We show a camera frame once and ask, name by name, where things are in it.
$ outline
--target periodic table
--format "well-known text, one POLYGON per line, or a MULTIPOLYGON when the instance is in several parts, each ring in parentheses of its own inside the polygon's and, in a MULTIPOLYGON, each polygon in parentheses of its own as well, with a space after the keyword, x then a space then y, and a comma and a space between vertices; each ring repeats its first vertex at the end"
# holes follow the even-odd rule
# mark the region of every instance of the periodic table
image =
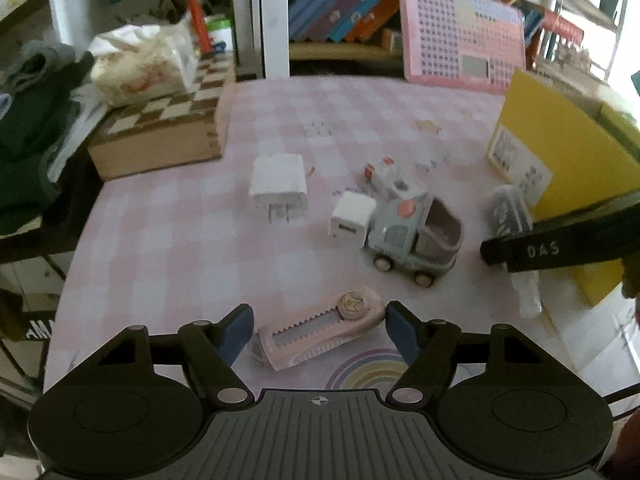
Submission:
POLYGON ((495 0, 400 0, 404 76, 504 94, 524 70, 522 15, 495 0))

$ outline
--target pink checkered tablecloth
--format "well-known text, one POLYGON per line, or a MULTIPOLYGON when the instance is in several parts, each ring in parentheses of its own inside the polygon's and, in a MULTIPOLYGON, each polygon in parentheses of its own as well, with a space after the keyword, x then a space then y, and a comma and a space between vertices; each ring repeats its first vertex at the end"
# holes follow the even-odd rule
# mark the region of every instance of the pink checkered tablecloth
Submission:
MULTIPOLYGON (((479 256, 480 242, 490 236, 486 197, 500 184, 483 157, 503 99, 368 77, 239 84, 222 160, 105 184, 60 300, 46 387, 131 324, 171 333, 193 320, 218 321, 249 303, 258 327, 360 283, 422 319, 444 318, 468 332, 514 324, 567 363, 548 319, 521 319, 507 273, 485 266, 479 256), (420 129, 416 121, 431 121, 440 133, 420 129), (254 158, 281 152, 301 154, 315 171, 307 179, 305 215, 269 224, 249 208, 248 187, 254 158), (429 290, 398 272, 381 274, 372 254, 328 235, 340 193, 371 192, 364 164, 387 155, 411 165, 465 225, 458 262, 429 290)), ((350 366, 371 356, 386 356, 382 368, 398 373, 397 363, 389 364, 395 359, 389 348, 380 326, 288 370, 261 367, 247 349, 234 369, 255 393, 263 387, 363 385, 370 383, 348 377, 350 366), (345 381, 335 382, 338 376, 345 381)), ((160 368, 180 378, 180 370, 160 368)))

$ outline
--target yellow book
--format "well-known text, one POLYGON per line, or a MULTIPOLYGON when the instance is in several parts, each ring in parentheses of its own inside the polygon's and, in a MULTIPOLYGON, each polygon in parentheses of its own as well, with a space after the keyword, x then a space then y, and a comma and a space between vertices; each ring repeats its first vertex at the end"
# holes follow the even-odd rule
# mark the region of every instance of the yellow book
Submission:
MULTIPOLYGON (((511 80, 486 156, 520 188, 537 221, 640 188, 640 162, 567 97, 523 72, 511 80)), ((592 305, 622 278, 620 261, 574 271, 592 305)))

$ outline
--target wall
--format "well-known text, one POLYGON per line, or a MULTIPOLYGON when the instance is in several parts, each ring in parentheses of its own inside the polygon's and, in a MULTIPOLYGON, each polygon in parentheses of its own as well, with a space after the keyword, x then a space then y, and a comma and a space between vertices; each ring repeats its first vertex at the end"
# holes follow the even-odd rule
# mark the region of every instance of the wall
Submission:
POLYGON ((631 82, 631 76, 640 70, 640 0, 628 0, 626 4, 626 20, 622 27, 622 35, 618 44, 616 59, 613 62, 609 85, 634 106, 634 115, 640 119, 640 97, 631 82))
POLYGON ((17 58, 20 48, 28 41, 53 41, 55 38, 48 6, 41 7, 13 27, 3 28, 0 30, 0 72, 17 58))
POLYGON ((592 61, 606 68, 609 65, 613 47, 616 44, 616 33, 599 27, 576 14, 566 11, 562 11, 560 14, 584 31, 582 46, 588 49, 592 61))

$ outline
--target white shelf post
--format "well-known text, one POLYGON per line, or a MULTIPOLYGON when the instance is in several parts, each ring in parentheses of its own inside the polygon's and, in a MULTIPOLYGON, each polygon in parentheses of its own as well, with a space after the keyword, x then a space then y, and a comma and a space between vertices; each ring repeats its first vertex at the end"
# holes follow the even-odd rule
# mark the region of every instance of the white shelf post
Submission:
POLYGON ((251 0, 251 16, 254 31, 255 75, 258 79, 262 79, 264 77, 264 67, 262 65, 262 14, 260 12, 260 0, 251 0))
POLYGON ((59 41, 84 52, 96 35, 94 0, 49 0, 49 6, 59 41))
POLYGON ((618 52, 618 45, 620 44, 620 37, 622 37, 622 27, 625 25, 626 18, 626 4, 629 0, 622 0, 622 6, 620 7, 620 19, 618 20, 618 26, 616 27, 616 43, 613 45, 613 52, 611 53, 611 59, 609 65, 604 72, 604 82, 609 80, 611 75, 611 69, 613 68, 613 62, 616 60, 616 53, 618 52))
POLYGON ((262 1, 262 52, 267 79, 289 77, 289 0, 262 1))

